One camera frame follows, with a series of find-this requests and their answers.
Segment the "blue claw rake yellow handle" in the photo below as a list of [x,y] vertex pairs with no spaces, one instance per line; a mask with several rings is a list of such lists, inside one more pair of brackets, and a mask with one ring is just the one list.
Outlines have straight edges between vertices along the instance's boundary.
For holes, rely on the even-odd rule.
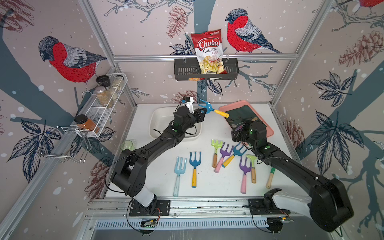
[[214,113],[216,113],[216,114],[218,114],[218,115],[220,115],[220,116],[222,116],[222,117],[224,117],[224,118],[228,118],[228,117],[230,116],[228,113],[225,113],[225,112],[222,112],[222,111],[219,111],[219,110],[215,110],[215,109],[212,107],[211,103],[209,103],[209,102],[207,102],[207,101],[200,100],[200,102],[202,102],[203,104],[205,104],[205,105],[201,105],[201,104],[199,104],[199,106],[202,107],[202,108],[207,109],[207,114],[210,113],[210,112],[214,112]]

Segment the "light blue rake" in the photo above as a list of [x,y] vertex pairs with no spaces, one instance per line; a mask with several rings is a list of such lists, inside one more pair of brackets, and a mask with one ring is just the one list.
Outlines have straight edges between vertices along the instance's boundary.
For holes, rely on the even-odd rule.
[[179,195],[180,179],[181,179],[181,175],[183,175],[186,172],[186,166],[187,166],[187,158],[177,157],[177,162],[174,169],[174,173],[177,175],[175,186],[174,186],[174,192],[173,192],[174,197],[177,197]]

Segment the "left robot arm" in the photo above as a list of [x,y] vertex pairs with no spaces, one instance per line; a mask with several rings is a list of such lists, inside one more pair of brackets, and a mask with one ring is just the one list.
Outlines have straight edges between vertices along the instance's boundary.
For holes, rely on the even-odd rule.
[[111,182],[125,195],[136,200],[142,207],[154,211],[157,197],[145,186],[148,166],[161,154],[177,146],[187,135],[187,130],[205,119],[208,110],[179,107],[174,119],[168,123],[160,136],[134,151],[124,150],[111,173]]

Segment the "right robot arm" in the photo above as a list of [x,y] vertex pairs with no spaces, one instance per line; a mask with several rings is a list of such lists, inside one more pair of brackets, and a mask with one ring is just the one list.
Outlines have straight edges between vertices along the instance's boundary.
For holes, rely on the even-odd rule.
[[326,232],[336,230],[354,216],[345,185],[336,178],[330,180],[305,168],[268,142],[267,126],[260,119],[242,119],[239,124],[231,124],[231,128],[232,140],[248,146],[258,158],[257,164],[275,168],[307,193],[292,197],[281,189],[273,189],[265,194],[266,203],[307,216]]

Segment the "white storage box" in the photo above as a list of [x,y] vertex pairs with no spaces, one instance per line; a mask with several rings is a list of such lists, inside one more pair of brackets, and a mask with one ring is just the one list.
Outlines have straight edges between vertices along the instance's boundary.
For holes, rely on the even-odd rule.
[[[150,130],[149,134],[152,139],[156,139],[160,136],[160,133],[158,131],[163,131],[169,123],[174,120],[173,112],[175,111],[175,108],[172,107],[164,107],[164,108],[158,108],[156,109],[151,117],[150,121]],[[202,133],[202,124],[198,123],[195,124],[196,129],[194,127],[187,130],[188,133],[191,133],[192,135],[186,134],[185,138],[183,139],[183,142],[191,142],[196,140]]]

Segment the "pink tray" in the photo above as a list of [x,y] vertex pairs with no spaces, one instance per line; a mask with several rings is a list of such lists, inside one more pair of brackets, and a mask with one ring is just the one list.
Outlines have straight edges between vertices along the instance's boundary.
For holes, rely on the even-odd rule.
[[233,130],[242,124],[242,119],[253,120],[255,117],[257,117],[266,125],[267,137],[274,135],[274,130],[248,101],[241,100],[228,105],[224,105],[219,107],[219,110],[230,115],[227,118],[227,122]]

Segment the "dark green cloth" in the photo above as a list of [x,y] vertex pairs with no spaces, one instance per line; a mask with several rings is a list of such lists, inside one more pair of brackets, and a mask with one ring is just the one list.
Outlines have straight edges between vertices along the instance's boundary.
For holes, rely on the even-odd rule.
[[222,108],[229,114],[226,119],[231,127],[232,140],[239,142],[241,139],[256,136],[267,137],[268,128],[261,116],[250,106],[225,106]]

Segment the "green plastic cup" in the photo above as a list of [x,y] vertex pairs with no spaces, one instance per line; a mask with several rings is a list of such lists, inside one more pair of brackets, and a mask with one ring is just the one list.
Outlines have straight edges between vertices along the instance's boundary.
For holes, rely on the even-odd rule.
[[132,140],[126,140],[121,144],[120,149],[121,151],[124,151],[124,150],[134,151],[136,149],[135,142],[133,142]]

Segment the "clear spice jar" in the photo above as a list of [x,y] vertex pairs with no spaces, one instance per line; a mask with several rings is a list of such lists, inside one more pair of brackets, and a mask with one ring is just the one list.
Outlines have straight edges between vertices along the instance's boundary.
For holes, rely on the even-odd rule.
[[114,90],[120,91],[122,89],[121,85],[124,84],[123,78],[124,77],[122,75],[116,75],[114,77],[114,80],[112,81],[112,87]]

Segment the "Chuba cassava chips bag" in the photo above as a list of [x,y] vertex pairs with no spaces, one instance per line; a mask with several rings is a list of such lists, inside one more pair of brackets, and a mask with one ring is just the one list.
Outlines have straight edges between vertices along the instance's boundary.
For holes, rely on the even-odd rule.
[[221,30],[191,34],[201,74],[225,74]]

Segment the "silver lid spice jar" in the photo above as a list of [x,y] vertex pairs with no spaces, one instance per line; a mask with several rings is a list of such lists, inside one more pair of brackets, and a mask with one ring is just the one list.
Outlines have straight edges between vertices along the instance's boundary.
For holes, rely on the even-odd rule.
[[114,101],[112,99],[111,93],[104,88],[103,86],[98,86],[95,88],[97,99],[100,102],[100,105],[105,108],[112,108]]

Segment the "black lid spice jar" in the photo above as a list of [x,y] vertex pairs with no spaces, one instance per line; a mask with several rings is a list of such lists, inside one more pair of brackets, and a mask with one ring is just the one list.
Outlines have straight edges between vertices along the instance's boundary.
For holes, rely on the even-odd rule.
[[97,77],[96,82],[98,83],[99,86],[103,86],[107,90],[111,88],[110,77],[107,75]]

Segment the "orange spice jar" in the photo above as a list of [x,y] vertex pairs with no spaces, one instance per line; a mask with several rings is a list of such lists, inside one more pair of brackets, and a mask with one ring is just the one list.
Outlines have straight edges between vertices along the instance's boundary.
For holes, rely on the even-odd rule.
[[77,126],[82,129],[94,131],[97,128],[96,124],[91,119],[89,119],[86,115],[77,115],[74,118],[74,121],[77,124]]

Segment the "black wall basket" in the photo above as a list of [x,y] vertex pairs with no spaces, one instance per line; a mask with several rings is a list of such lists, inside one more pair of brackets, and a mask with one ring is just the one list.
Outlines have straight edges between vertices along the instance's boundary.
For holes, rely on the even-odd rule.
[[236,80],[239,74],[238,60],[230,58],[223,60],[225,73],[202,74],[197,59],[175,59],[174,75],[177,81],[188,81],[189,79],[204,80]]

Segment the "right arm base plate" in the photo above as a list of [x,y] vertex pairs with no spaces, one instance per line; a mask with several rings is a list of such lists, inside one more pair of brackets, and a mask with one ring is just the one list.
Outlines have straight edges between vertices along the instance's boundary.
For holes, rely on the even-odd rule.
[[248,207],[252,215],[290,215],[291,211],[278,208],[272,200],[264,198],[248,199]]

